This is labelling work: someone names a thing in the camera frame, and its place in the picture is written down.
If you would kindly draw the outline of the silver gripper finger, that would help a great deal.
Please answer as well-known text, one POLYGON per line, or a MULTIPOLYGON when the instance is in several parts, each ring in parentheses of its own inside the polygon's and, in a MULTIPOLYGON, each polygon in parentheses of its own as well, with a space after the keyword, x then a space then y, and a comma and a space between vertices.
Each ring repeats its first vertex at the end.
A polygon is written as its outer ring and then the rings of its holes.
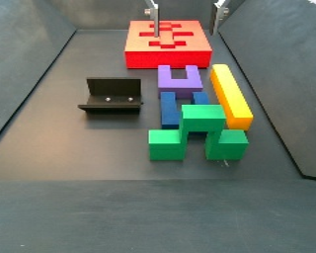
POLYGON ((217 28, 218 23, 224 19, 224 17, 229 14, 229 4, 231 0, 217 0, 212 3, 210 9, 210 21, 209 21, 209 35, 213 36, 217 28))
POLYGON ((145 9, 145 15, 154 21, 154 37, 158 37, 158 4, 154 0, 145 0, 148 8, 145 9))

